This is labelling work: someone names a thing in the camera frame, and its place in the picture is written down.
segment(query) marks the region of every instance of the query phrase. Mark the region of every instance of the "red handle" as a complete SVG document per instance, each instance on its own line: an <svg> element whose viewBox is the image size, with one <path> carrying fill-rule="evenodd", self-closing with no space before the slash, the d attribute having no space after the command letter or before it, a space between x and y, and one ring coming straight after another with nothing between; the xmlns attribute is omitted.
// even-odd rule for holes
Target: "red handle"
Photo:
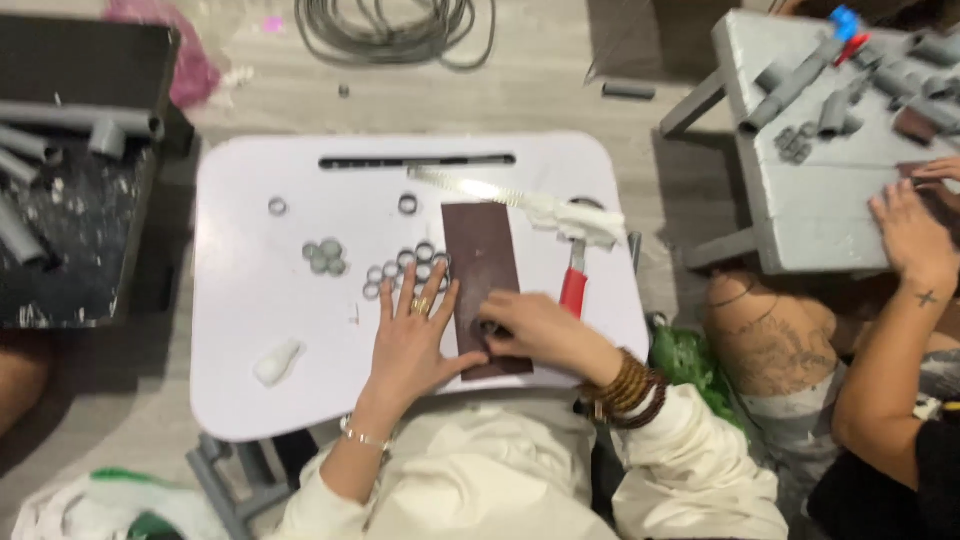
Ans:
<svg viewBox="0 0 960 540"><path fill-rule="evenodd" d="M564 289L560 292L560 305L573 313L578 319L584 310L584 290L587 289L587 276L574 270L566 269Z"/></svg>

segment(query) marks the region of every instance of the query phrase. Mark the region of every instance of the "saw blade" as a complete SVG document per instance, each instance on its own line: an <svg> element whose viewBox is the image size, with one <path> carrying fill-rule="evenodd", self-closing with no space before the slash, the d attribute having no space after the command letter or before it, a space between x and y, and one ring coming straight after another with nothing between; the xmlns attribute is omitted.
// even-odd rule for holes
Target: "saw blade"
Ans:
<svg viewBox="0 0 960 540"><path fill-rule="evenodd" d="M471 195L485 201L500 203L508 207L522 208L528 202L528 196L522 191L487 184L479 180L457 178L446 173L431 171L420 167L410 167L407 176L425 184L434 185L448 191Z"/></svg>

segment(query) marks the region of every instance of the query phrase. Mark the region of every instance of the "gray floor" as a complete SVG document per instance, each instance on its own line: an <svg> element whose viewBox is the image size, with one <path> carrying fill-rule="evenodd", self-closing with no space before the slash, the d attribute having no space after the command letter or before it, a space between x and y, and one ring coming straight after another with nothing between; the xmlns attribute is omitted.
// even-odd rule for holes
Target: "gray floor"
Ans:
<svg viewBox="0 0 960 540"><path fill-rule="evenodd" d="M480 21L487 14L485 2L477 0ZM250 66L254 75L248 85L191 112L207 145L263 133L586 132L610 152L627 224L644 233L638 282L645 307L695 323L703 282L677 269L676 247L734 230L731 121L719 107L695 127L701 133L690 139L713 149L663 141L654 129L691 84L712 70L708 32L731 4L499 0L492 59L471 75L437 65L330 68L303 50L292 26L292 0L234 4L246 6L242 16L214 10L215 18L208 20L216 25L201 30L209 35L209 29L219 29L221 37L213 40L221 49L218 58L233 67ZM0 9L87 15L101 6L100 0L0 0ZM284 16L284 33L259 29L273 14ZM655 84L659 93L651 103L605 100L599 84L584 87L594 51L628 26L630 35L598 71ZM471 40L458 56L478 45ZM349 99L338 97L340 84L350 86ZM145 266L154 268L166 260L186 261L176 279L176 305L168 314L134 315L122 328L61 336L61 366L46 399L0 441L4 537L24 497L96 467L124 466L195 483L183 459L198 434L188 388L192 256L189 236L177 224L188 219L192 189L189 175L168 171L166 178L172 185L156 198L166 208L156 215L166 217L151 224L143 257Z"/></svg>

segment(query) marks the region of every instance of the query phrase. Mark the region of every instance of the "silver bracelet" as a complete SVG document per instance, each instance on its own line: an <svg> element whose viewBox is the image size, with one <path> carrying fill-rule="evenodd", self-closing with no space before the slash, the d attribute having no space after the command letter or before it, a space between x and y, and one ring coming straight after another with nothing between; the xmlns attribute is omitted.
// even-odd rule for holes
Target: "silver bracelet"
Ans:
<svg viewBox="0 0 960 540"><path fill-rule="evenodd" d="M375 446L376 448L380 449L384 453L389 452L394 448L394 439L389 439L387 441L378 441L376 439L371 438L369 435L365 435L363 433L357 433L356 431L352 430L349 427L350 418L352 417L353 417L352 414L348 414L347 416L340 419L340 433L342 433L344 437L347 438L347 440L349 441L355 440L361 444L369 444L371 446Z"/></svg>

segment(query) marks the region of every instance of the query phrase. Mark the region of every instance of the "cross tattoo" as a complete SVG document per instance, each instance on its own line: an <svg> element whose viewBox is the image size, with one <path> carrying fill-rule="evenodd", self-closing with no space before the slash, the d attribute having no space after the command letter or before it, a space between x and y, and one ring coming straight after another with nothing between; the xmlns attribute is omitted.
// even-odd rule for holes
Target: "cross tattoo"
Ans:
<svg viewBox="0 0 960 540"><path fill-rule="evenodd" d="M917 296L917 298L920 299L920 307L926 307L927 304L936 304L936 303L937 303L937 299L936 299L936 298L933 298L933 291L932 291L932 290L931 290L930 292L926 293L926 294L918 294L918 295L916 295L916 296Z"/></svg>

